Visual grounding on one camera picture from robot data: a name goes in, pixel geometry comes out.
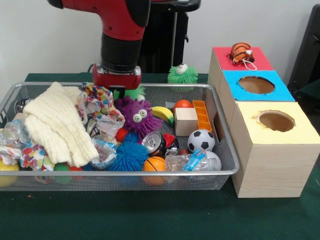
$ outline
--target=red box top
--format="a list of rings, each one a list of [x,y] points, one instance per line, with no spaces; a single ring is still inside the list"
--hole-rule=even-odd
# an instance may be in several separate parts
[[[225,71],[247,71],[244,64],[234,65],[232,60],[228,57],[231,52],[231,47],[213,47],[217,60],[222,70]],[[251,48],[254,54],[254,65],[258,71],[273,71],[274,68],[271,66],[266,55],[262,52],[260,47],[254,46]]]

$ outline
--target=shape sorter box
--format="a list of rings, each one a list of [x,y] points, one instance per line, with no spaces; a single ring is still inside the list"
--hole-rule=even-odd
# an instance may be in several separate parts
[[[230,128],[236,101],[294,102],[276,71],[223,71],[219,99]]]
[[[236,102],[230,133],[239,198],[299,197],[320,152],[320,136],[297,102]]]
[[[254,53],[254,65],[258,71],[273,71],[265,54],[260,47],[251,48]],[[208,76],[208,84],[215,87],[219,93],[221,80],[224,78],[223,71],[247,71],[244,64],[234,65],[228,57],[231,52],[231,47],[213,47],[210,61],[210,69]]]

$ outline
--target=orange toy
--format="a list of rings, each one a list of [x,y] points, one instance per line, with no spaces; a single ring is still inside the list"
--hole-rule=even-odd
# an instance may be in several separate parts
[[[193,107],[194,106],[192,105],[192,103],[187,100],[177,101],[173,107],[173,114],[175,113],[176,108],[193,108]]]
[[[198,129],[206,129],[212,133],[212,127],[209,120],[206,103],[204,101],[193,100],[192,104],[198,117]]]
[[[166,171],[165,160],[159,156],[149,157],[142,167],[144,172],[164,172]],[[144,176],[143,181],[150,186],[160,186],[165,183],[165,176]]]
[[[255,61],[254,53],[250,49],[251,46],[249,43],[238,42],[232,46],[229,57],[234,64],[242,64],[245,63],[245,61],[253,63]]]

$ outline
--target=wooden block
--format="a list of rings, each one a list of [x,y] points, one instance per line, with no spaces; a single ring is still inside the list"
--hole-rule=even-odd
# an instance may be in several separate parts
[[[198,117],[195,108],[176,108],[174,113],[174,130],[176,136],[189,136],[197,130]]]

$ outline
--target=white knit cloth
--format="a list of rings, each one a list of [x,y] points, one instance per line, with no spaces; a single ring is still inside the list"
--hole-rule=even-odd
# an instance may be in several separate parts
[[[99,157],[75,108],[80,92],[54,82],[23,110],[30,136],[44,146],[53,164],[80,167]]]

